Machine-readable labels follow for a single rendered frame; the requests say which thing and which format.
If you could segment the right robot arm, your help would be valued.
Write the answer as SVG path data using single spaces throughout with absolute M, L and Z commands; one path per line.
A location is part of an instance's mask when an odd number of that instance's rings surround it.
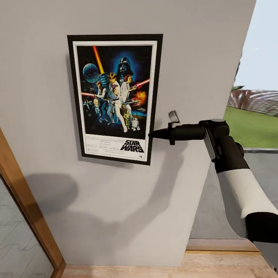
M 278 210 L 270 202 L 244 159 L 244 149 L 224 119 L 182 124 L 176 110 L 168 128 L 149 137 L 175 141 L 203 140 L 219 179 L 225 214 L 234 232 L 249 239 L 278 270 Z

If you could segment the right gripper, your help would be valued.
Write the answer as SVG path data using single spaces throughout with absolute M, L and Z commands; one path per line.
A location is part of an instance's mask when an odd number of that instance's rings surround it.
M 170 145 L 175 145 L 175 141 L 188 141 L 192 139 L 193 130 L 191 124 L 182 124 L 172 128 L 171 122 L 168 123 L 168 128 L 154 131 L 148 134 L 149 137 L 169 139 Z

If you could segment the poster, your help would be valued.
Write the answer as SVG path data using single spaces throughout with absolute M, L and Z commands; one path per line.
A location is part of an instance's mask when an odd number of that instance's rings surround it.
M 163 34 L 67 38 L 82 157 L 150 166 Z

